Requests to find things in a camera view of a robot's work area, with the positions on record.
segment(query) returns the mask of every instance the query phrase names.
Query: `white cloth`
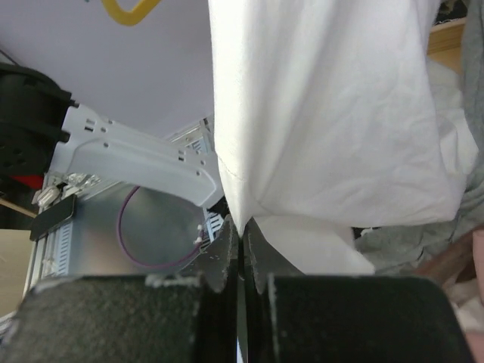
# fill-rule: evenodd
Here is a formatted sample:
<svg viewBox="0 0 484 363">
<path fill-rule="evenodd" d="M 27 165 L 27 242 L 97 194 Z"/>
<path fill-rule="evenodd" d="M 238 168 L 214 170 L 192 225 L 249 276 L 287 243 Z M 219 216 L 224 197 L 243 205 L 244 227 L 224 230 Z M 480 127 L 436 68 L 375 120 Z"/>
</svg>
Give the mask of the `white cloth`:
<svg viewBox="0 0 484 363">
<path fill-rule="evenodd" d="M 216 152 L 239 232 L 253 216 L 355 227 L 454 217 L 477 147 L 458 79 L 427 66 L 438 7 L 209 0 Z"/>
</svg>

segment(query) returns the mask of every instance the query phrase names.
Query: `purple wire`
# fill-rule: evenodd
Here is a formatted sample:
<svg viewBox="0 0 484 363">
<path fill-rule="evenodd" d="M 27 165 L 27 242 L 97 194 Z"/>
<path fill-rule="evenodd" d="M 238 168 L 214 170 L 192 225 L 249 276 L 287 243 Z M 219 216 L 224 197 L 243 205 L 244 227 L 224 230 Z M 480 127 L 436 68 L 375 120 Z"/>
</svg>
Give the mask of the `purple wire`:
<svg viewBox="0 0 484 363">
<path fill-rule="evenodd" d="M 123 221 L 123 214 L 126 209 L 126 206 L 128 206 L 129 201 L 135 195 L 135 193 L 139 190 L 139 187 L 134 187 L 126 196 L 125 200 L 123 201 L 123 204 L 121 206 L 121 209 L 119 210 L 118 213 L 118 218 L 116 220 L 116 237 L 118 240 L 119 247 L 121 247 L 121 250 L 124 252 L 126 257 L 135 265 L 139 267 L 144 267 L 144 268 L 168 268 L 168 267 L 175 267 L 177 265 L 180 265 L 183 262 L 187 262 L 191 257 L 193 257 L 197 252 L 200 251 L 200 245 L 201 244 L 196 244 L 195 248 L 186 256 L 183 256 L 180 258 L 178 261 L 174 262 L 166 262 L 166 263 L 160 263 L 158 265 L 150 265 L 147 263 L 144 263 L 142 261 L 137 260 L 126 248 L 126 244 L 124 243 L 123 239 L 123 233 L 121 232 L 121 222 Z"/>
</svg>

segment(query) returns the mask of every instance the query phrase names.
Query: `purple cable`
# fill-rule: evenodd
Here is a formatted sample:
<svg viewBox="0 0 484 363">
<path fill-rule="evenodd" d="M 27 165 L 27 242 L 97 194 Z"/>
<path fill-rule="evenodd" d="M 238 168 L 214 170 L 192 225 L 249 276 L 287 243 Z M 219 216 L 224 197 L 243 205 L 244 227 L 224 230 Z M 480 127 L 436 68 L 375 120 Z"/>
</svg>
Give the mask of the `purple cable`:
<svg viewBox="0 0 484 363">
<path fill-rule="evenodd" d="M 174 262 L 166 262 L 166 263 L 160 263 L 158 265 L 150 265 L 147 263 L 143 263 L 142 261 L 138 261 L 126 248 L 126 245 L 124 243 L 123 239 L 123 233 L 121 232 L 121 222 L 123 220 L 123 214 L 126 209 L 126 206 L 128 205 L 129 201 L 135 195 L 135 193 L 139 190 L 139 187 L 134 187 L 126 196 L 125 200 L 123 201 L 123 204 L 121 206 L 121 209 L 119 210 L 118 213 L 118 218 L 116 220 L 116 237 L 118 240 L 119 247 L 121 247 L 121 250 L 124 252 L 126 257 L 135 265 L 139 267 L 144 267 L 144 268 L 168 268 L 168 267 L 175 267 L 183 262 L 187 262 L 191 257 L 193 257 L 197 252 L 200 251 L 200 245 L 201 244 L 195 244 L 195 248 L 186 256 L 183 256 L 180 258 L 178 261 Z"/>
</svg>

